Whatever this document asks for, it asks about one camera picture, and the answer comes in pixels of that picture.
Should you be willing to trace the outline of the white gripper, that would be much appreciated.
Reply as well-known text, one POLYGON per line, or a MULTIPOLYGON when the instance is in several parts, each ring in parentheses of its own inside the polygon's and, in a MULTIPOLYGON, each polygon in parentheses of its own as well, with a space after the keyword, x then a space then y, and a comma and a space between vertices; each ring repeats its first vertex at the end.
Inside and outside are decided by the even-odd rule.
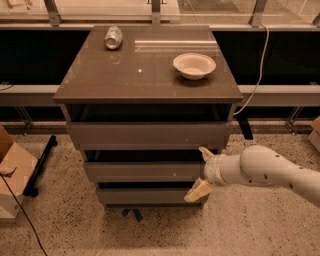
POLYGON ((210 194, 213 191, 213 185, 217 187, 222 187, 224 185, 224 180, 221 175, 223 155, 214 155, 203 146, 199 147, 199 151, 202 153, 202 158, 205 161, 204 176, 207 180, 198 178, 192 188, 184 196, 184 200, 190 203, 210 194))

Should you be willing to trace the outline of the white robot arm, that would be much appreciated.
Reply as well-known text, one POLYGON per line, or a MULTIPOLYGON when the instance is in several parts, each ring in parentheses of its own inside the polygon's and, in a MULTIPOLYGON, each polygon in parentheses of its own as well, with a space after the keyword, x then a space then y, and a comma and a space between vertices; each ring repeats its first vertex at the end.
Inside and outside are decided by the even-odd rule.
POLYGON ((277 185, 320 206, 320 172, 296 165, 267 147, 250 146, 238 155, 213 154, 205 147, 199 151, 205 161, 204 178, 195 181, 184 196, 186 202, 198 201, 215 187, 277 185))

